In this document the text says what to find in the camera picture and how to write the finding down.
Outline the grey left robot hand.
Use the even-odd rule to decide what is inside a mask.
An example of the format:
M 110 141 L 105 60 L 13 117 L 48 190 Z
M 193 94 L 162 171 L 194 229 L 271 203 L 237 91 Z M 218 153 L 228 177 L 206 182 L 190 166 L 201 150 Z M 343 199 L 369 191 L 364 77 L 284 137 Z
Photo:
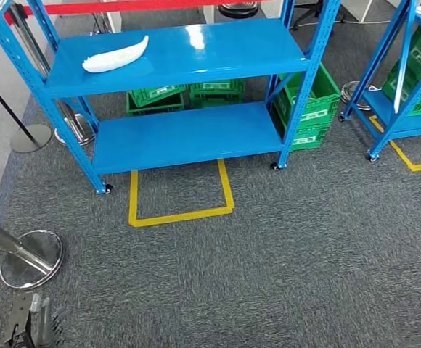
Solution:
M 45 298 L 39 312 L 36 347 L 61 347 L 65 341 L 62 333 L 60 314 L 53 315 L 52 300 Z

